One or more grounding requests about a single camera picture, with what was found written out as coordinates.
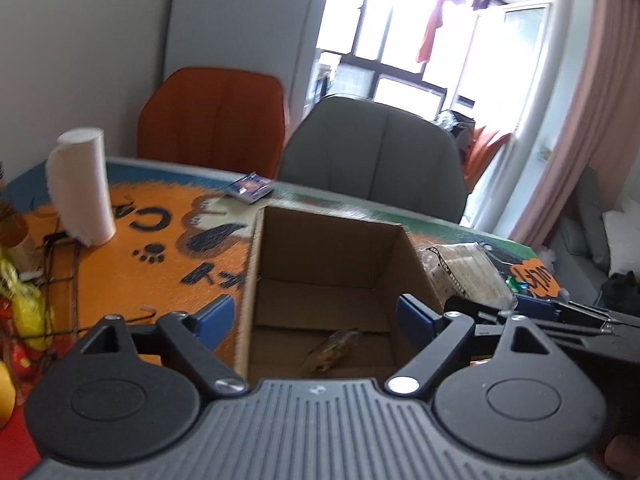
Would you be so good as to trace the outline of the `glass bottle amber liquid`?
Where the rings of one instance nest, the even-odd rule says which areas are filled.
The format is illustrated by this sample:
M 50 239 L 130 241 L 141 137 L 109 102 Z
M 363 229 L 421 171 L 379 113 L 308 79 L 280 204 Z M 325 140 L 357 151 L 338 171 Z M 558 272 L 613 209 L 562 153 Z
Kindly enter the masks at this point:
M 1 176 L 1 246 L 9 253 L 14 266 L 20 272 L 39 269 L 34 241 L 23 215 L 12 204 L 4 176 Z

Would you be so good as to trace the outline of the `clear white snack package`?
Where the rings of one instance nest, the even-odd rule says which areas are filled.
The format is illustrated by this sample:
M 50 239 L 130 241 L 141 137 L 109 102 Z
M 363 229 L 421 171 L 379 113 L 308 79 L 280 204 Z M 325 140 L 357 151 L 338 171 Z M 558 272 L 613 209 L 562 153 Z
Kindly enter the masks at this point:
M 432 245 L 418 254 L 441 307 L 454 297 L 497 310 L 515 307 L 514 293 L 479 244 Z

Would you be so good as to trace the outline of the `orange chair by window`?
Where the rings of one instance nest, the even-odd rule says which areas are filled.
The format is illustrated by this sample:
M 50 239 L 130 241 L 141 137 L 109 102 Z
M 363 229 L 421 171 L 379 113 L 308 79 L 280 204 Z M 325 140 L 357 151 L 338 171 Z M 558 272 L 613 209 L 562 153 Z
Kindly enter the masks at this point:
M 463 164 L 463 175 L 466 192 L 471 194 L 487 170 L 488 166 L 504 146 L 508 145 L 512 133 L 498 131 L 488 126 L 476 128 L 472 137 L 472 145 Z

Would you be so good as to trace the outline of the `orange bread snack package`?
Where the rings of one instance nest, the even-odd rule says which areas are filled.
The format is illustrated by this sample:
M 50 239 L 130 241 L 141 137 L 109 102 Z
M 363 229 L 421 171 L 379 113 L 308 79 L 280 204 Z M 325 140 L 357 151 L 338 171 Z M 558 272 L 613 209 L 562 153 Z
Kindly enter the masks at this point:
M 359 339 L 360 331 L 356 328 L 338 330 L 307 354 L 299 367 L 299 375 L 314 376 L 332 370 L 356 348 Z

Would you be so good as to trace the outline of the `open cardboard box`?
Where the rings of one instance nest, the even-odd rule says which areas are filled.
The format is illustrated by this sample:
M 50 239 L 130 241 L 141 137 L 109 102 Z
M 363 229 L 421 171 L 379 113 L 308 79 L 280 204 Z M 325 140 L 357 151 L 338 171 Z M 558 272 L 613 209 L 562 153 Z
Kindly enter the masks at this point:
M 397 300 L 442 303 L 405 228 L 267 206 L 258 212 L 236 320 L 234 370 L 251 385 L 311 378 L 322 344 L 356 330 L 326 378 L 385 382 L 416 349 L 400 330 Z

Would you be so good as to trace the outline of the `black clothes on sofa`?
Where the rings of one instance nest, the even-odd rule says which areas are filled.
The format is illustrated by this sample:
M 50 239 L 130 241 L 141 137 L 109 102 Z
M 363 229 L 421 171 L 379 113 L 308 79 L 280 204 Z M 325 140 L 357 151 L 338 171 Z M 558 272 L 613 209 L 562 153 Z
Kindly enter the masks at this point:
M 604 306 L 608 310 L 640 316 L 640 287 L 634 272 L 614 273 L 601 286 Z

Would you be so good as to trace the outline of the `white paper towel roll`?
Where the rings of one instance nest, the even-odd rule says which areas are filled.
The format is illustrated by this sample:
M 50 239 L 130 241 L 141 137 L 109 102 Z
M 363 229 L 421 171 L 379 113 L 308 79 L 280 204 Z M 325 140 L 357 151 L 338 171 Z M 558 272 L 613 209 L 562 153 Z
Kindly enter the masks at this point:
M 103 137 L 99 128 L 66 131 L 46 161 L 51 203 L 66 233 L 86 247 L 102 246 L 116 233 Z

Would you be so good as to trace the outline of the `pink curtain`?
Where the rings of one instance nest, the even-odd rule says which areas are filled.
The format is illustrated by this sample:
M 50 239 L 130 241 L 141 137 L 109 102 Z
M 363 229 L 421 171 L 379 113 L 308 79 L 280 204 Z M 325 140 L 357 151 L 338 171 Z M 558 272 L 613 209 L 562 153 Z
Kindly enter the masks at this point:
M 594 0 L 585 65 L 560 140 L 510 239 L 542 244 L 587 167 L 603 203 L 613 206 L 638 153 L 639 0 Z

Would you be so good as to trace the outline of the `dark backpack on chair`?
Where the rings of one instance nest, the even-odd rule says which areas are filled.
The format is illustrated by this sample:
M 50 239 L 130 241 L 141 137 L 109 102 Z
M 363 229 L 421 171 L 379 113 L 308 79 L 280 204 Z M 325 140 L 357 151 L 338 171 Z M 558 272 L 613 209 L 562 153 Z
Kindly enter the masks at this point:
M 442 110 L 435 118 L 435 124 L 454 138 L 462 157 L 470 150 L 475 131 L 475 120 L 455 110 Z

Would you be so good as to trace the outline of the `hanging red garment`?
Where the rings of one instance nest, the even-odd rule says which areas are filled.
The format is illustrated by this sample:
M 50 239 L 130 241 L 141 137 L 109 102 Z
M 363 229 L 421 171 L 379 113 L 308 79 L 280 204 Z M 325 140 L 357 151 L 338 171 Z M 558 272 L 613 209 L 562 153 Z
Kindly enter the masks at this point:
M 416 57 L 418 63 L 428 63 L 431 61 L 431 56 L 435 43 L 436 32 L 442 27 L 442 2 L 436 3 L 434 10 L 426 24 L 422 44 Z

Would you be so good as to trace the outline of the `grey chair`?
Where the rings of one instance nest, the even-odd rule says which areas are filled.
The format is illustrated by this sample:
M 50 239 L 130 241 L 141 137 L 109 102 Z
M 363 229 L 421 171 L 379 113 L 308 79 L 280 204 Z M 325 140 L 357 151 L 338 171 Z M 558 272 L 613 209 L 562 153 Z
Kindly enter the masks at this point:
M 459 223 L 468 192 L 454 140 L 415 114 L 327 96 L 286 144 L 278 179 Z

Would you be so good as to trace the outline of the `white pillow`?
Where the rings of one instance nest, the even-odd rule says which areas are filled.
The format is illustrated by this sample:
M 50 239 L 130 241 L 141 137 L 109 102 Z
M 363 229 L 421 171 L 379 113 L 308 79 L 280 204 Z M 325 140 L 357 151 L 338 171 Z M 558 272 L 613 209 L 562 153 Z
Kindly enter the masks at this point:
M 603 223 L 610 251 L 608 275 L 632 272 L 639 278 L 640 233 L 634 222 L 628 214 L 610 210 L 603 214 Z

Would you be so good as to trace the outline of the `blue tissue packet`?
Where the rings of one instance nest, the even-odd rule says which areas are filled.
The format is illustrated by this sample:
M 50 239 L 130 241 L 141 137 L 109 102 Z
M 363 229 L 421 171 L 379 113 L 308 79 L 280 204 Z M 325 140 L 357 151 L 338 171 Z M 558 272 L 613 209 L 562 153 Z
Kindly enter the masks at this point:
M 273 180 L 252 172 L 230 183 L 226 195 L 240 202 L 251 205 L 266 197 L 273 191 Z

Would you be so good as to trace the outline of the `white board against wall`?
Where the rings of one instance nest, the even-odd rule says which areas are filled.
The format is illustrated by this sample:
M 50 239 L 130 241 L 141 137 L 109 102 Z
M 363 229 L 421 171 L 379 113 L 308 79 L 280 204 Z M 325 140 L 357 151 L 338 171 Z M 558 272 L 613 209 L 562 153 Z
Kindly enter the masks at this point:
M 164 75 L 223 67 L 276 77 L 291 128 L 303 119 L 326 0 L 172 0 Z

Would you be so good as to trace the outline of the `yellow plastic bag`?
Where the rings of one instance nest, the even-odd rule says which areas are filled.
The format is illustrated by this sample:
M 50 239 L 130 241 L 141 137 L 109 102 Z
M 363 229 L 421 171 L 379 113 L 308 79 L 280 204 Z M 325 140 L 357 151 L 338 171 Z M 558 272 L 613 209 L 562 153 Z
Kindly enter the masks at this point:
M 52 316 L 46 298 L 33 284 L 23 283 L 8 259 L 1 259 L 1 293 L 12 302 L 18 336 L 30 348 L 43 352 L 52 342 Z

